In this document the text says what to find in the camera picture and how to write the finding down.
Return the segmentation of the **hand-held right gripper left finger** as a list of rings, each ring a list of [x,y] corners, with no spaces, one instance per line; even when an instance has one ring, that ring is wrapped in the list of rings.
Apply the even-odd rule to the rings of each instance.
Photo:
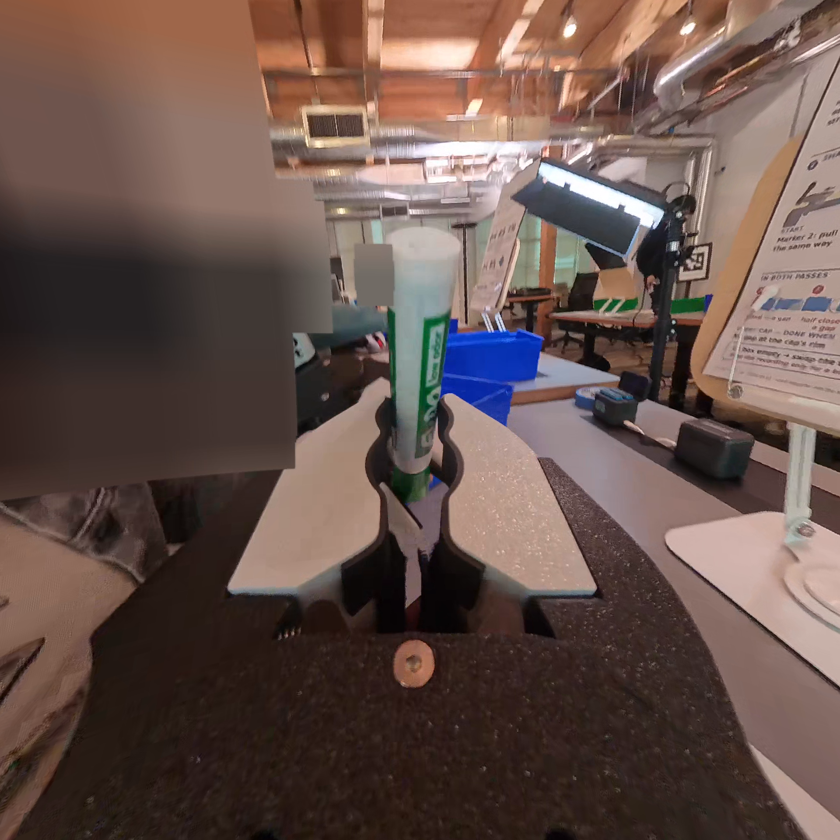
[[[278,595],[345,621],[402,621],[416,520],[387,480],[391,397],[363,394],[304,434],[232,573],[231,595]]]

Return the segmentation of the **black box with blue top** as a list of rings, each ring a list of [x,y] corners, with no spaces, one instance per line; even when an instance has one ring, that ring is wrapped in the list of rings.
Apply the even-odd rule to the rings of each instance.
[[[623,427],[635,424],[638,400],[629,392],[620,388],[602,388],[593,397],[592,415],[594,419],[610,427]]]

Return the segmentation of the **black studio light panel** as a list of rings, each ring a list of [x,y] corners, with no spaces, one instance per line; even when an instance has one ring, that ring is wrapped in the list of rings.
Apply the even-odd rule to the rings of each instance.
[[[511,200],[528,214],[577,237],[598,270],[664,275],[669,211],[663,193],[546,158],[515,175],[508,187]]]

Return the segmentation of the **blue plastic bin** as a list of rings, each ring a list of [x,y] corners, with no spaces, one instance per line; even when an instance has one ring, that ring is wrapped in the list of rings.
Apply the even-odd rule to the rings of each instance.
[[[508,425],[513,385],[481,377],[445,373],[441,396],[449,394],[458,396],[502,426]]]
[[[537,377],[543,337],[526,330],[458,332],[448,337],[444,373],[517,383]]]

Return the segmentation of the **white hanging sign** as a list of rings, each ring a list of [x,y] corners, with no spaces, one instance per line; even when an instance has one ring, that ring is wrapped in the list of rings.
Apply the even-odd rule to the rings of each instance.
[[[507,300],[509,286],[519,252],[519,229],[526,207],[514,196],[529,186],[537,176],[540,160],[533,161],[516,174],[501,192],[490,232],[479,265],[479,273],[469,295],[470,316],[494,318]]]

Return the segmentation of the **green marker cap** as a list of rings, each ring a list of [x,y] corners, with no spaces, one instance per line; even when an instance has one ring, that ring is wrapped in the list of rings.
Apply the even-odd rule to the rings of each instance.
[[[403,504],[409,505],[424,499],[431,484],[430,468],[419,472],[405,472],[394,466],[391,476],[391,490]]]

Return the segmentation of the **black vertical pole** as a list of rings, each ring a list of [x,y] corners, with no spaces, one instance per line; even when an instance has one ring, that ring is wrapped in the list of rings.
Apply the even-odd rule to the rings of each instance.
[[[667,201],[665,213],[652,232],[649,266],[657,267],[656,306],[654,307],[653,349],[648,368],[651,380],[649,399],[654,403],[660,396],[665,352],[674,323],[671,317],[673,294],[684,261],[685,226],[688,217],[697,209],[696,198],[688,191]]]

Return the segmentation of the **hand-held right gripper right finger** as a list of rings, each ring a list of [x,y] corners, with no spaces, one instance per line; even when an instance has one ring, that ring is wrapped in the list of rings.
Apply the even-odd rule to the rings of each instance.
[[[427,614],[530,617],[592,604],[598,584],[540,458],[462,398],[443,398],[433,476],[444,487],[427,563]]]

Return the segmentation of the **white table sign stand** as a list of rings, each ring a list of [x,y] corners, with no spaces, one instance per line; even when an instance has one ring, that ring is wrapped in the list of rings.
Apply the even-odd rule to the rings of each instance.
[[[826,86],[766,218],[701,373],[730,403],[783,421],[781,511],[675,528],[665,543],[835,687],[839,682],[838,493],[816,511],[818,433],[838,438],[838,71]]]

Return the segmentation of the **green whiteboard marker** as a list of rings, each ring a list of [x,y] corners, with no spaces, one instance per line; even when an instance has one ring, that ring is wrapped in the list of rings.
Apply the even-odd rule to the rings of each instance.
[[[387,340],[392,378],[396,474],[427,472],[436,434],[449,325],[459,278],[457,238],[434,227],[390,234],[393,305]]]

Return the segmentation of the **black boxy object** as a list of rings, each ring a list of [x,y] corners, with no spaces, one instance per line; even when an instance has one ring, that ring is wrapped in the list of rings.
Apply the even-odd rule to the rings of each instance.
[[[679,427],[674,455],[678,462],[715,480],[741,480],[755,438],[708,418],[691,418]]]

